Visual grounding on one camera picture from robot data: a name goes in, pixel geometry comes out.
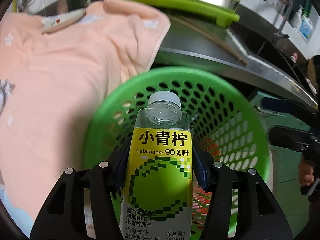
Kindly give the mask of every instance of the white bottle cap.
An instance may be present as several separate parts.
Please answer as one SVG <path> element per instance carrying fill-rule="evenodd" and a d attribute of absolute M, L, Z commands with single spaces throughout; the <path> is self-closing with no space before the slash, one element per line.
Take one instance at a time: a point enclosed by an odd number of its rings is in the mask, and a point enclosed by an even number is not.
<path fill-rule="evenodd" d="M 176 104 L 181 109 L 180 98 L 170 91 L 158 91 L 153 93 L 149 98 L 148 106 L 157 101 L 169 101 Z"/>

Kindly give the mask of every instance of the yellow label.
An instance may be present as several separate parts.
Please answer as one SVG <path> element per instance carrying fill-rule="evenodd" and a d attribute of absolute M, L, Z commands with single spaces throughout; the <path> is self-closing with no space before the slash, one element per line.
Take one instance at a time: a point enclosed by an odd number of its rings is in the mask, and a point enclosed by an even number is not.
<path fill-rule="evenodd" d="M 121 212 L 124 238 L 140 228 L 147 228 L 150 236 L 160 240 L 166 239 L 166 231 L 187 236 L 191 213 L 191 133 L 135 128 Z"/>

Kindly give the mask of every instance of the faucet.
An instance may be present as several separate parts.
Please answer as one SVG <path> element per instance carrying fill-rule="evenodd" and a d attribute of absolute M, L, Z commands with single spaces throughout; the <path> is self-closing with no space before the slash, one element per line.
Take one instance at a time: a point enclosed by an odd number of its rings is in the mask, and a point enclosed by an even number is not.
<path fill-rule="evenodd" d="M 284 27 L 284 24 L 285 24 L 285 22 L 288 20 L 289 15 L 290 15 L 291 10 L 292 10 L 292 6 L 293 6 L 293 0 L 287 0 L 287 1 L 288 1 L 288 3 L 287 3 L 287 7 L 288 7 L 288 8 L 287 8 L 287 11 L 286 11 L 286 13 L 285 13 L 285 16 L 284 16 L 284 18 L 283 18 L 283 20 L 282 20 L 282 23 L 281 23 L 281 25 L 280 25 L 279 31 L 273 34 L 272 43 L 274 43 L 274 44 L 277 43 L 277 41 L 278 41 L 279 39 L 288 39 L 288 38 L 289 38 L 289 35 L 288 35 L 288 34 L 283 34 L 283 33 L 282 33 L 282 29 L 283 29 L 283 27 Z"/>

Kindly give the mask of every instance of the person's hand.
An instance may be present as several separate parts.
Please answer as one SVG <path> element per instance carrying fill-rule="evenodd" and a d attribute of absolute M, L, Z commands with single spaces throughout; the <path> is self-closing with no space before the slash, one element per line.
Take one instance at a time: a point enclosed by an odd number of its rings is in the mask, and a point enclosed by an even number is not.
<path fill-rule="evenodd" d="M 298 168 L 300 185 L 310 186 L 315 180 L 315 177 L 313 176 L 314 164 L 302 158 Z"/>

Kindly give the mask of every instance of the plastic bottle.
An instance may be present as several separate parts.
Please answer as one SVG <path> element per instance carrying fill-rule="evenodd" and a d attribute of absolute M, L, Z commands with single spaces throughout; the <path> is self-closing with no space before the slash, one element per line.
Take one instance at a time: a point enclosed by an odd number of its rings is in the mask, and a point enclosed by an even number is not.
<path fill-rule="evenodd" d="M 298 11 L 296 11 L 296 13 L 294 14 L 294 16 L 292 17 L 292 20 L 291 20 L 292 27 L 297 30 L 300 29 L 301 24 L 302 24 L 302 19 L 301 19 L 302 10 L 303 10 L 303 7 L 300 5 L 300 8 L 298 9 Z"/>
<path fill-rule="evenodd" d="M 301 19 L 302 19 L 302 24 L 299 29 L 299 32 L 303 38 L 305 38 L 306 40 L 309 40 L 312 34 L 313 24 L 311 20 L 304 15 L 301 16 Z"/>
<path fill-rule="evenodd" d="M 192 147 L 189 114 L 169 91 L 151 95 L 138 111 L 123 190 L 124 239 L 189 240 Z"/>

